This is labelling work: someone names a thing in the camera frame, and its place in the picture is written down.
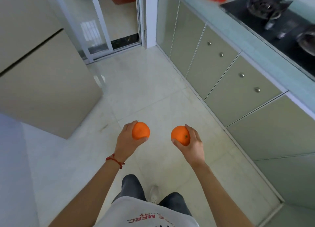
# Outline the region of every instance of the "black stovetop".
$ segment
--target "black stovetop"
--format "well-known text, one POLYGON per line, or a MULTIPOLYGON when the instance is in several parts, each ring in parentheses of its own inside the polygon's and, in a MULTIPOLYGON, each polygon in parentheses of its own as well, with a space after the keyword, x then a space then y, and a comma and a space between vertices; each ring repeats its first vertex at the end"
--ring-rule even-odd
POLYGON ((270 30, 265 30, 266 20, 252 15, 246 8, 247 0, 235 0, 222 4, 221 7, 244 25, 257 33, 272 46, 289 57, 295 63, 315 78, 315 56, 304 51, 297 43, 296 37, 302 33, 311 23, 293 11, 287 9, 270 30), (278 39, 277 35, 288 21, 294 21, 299 25, 289 32, 284 38, 278 39))

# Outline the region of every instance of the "countertop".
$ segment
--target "countertop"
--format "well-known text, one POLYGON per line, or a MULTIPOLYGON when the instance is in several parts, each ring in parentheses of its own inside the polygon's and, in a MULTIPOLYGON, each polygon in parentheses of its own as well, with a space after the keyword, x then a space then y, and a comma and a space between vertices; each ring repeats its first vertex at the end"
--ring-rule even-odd
POLYGON ((219 3, 184 1, 315 113, 314 81, 221 10, 219 3))

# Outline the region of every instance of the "orange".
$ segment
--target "orange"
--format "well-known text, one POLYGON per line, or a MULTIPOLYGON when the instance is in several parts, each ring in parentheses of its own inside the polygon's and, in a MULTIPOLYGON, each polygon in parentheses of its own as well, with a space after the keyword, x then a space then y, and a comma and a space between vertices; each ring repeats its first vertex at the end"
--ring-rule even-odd
POLYGON ((143 137, 149 138, 150 128, 144 122, 137 122, 132 129, 132 138, 139 140, 143 137))
POLYGON ((171 139, 176 139, 184 146, 188 146, 190 143, 189 131, 185 126, 177 126, 171 133, 171 139))

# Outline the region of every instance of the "hand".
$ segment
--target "hand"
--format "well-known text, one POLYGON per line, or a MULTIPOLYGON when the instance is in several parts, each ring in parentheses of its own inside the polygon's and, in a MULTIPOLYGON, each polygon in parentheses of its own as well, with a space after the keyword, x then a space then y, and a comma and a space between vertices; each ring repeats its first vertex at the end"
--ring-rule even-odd
POLYGON ((186 161, 194 168, 202 165, 204 161, 203 143, 198 132, 192 127, 185 125, 190 135, 190 143, 188 146, 182 145, 179 141, 172 139, 172 143, 183 153, 186 161))
POLYGON ((117 138, 115 148, 115 158, 119 162, 125 162, 130 157, 138 146, 148 140, 147 137, 135 140, 132 138, 132 129, 138 121, 133 121, 124 125, 121 133, 117 138))

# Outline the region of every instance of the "doorway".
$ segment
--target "doorway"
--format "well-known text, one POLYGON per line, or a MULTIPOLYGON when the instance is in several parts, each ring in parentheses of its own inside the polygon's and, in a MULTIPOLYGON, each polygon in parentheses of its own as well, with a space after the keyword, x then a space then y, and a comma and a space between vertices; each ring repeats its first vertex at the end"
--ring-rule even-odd
POLYGON ((141 44, 141 0, 48 0, 86 64, 141 44))

